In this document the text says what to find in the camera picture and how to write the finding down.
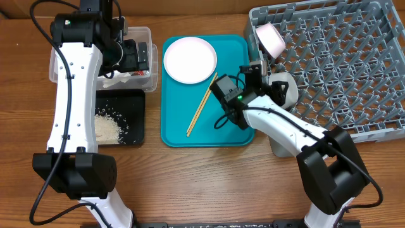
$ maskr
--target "dish rack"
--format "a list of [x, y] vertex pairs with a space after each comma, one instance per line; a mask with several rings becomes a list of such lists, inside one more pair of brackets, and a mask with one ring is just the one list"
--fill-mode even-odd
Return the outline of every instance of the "dish rack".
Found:
[[[256, 28], [272, 23], [286, 43], [267, 55]], [[312, 0], [254, 8], [245, 29], [251, 61], [289, 72], [299, 88], [291, 113], [354, 142], [405, 137], [405, 30], [391, 0]]]

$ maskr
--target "white plate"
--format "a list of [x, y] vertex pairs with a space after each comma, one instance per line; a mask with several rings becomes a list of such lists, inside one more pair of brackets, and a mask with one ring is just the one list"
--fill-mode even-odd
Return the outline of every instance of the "white plate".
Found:
[[206, 80], [214, 72], [216, 52], [203, 39], [184, 37], [170, 44], [163, 62], [172, 79], [195, 84]]

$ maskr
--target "transparent box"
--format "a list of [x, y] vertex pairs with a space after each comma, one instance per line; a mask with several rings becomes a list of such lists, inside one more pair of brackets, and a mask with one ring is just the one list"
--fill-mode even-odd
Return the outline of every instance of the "transparent box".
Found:
[[[136, 75], [134, 72], [119, 74], [112, 79], [105, 77], [97, 78], [97, 90], [108, 89], [142, 89], [145, 92], [153, 92], [158, 85], [159, 60], [158, 49], [152, 43], [151, 31], [148, 27], [129, 27], [125, 40], [133, 39], [136, 43], [146, 42], [149, 56], [149, 70], [143, 75]], [[55, 50], [52, 48], [51, 60], [49, 62], [49, 80], [58, 83], [58, 61], [55, 58]]]

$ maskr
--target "blue placemat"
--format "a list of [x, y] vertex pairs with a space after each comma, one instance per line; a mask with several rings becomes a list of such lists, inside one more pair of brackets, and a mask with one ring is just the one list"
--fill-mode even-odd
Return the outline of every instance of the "blue placemat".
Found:
[[[198, 118], [190, 137], [187, 129], [212, 81], [215, 72], [236, 75], [239, 66], [249, 64], [246, 41], [238, 35], [197, 36], [209, 42], [215, 49], [217, 65], [210, 78], [198, 84], [182, 84], [172, 79], [166, 72], [162, 60], [162, 98], [161, 98], [161, 137], [163, 142], [173, 147], [201, 146], [243, 146], [252, 141], [254, 129], [240, 130], [232, 122], [215, 130], [214, 123], [225, 112], [211, 93]], [[172, 44], [183, 37], [171, 37], [163, 46], [163, 55]]]

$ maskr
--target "gray dish rack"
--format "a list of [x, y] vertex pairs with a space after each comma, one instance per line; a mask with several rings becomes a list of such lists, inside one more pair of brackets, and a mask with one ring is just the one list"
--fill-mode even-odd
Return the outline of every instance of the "gray dish rack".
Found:
[[[286, 43], [268, 56], [255, 33], [272, 23]], [[245, 29], [251, 61], [290, 72], [299, 88], [291, 113], [356, 143], [405, 137], [405, 30], [390, 0], [312, 0], [254, 8]]]

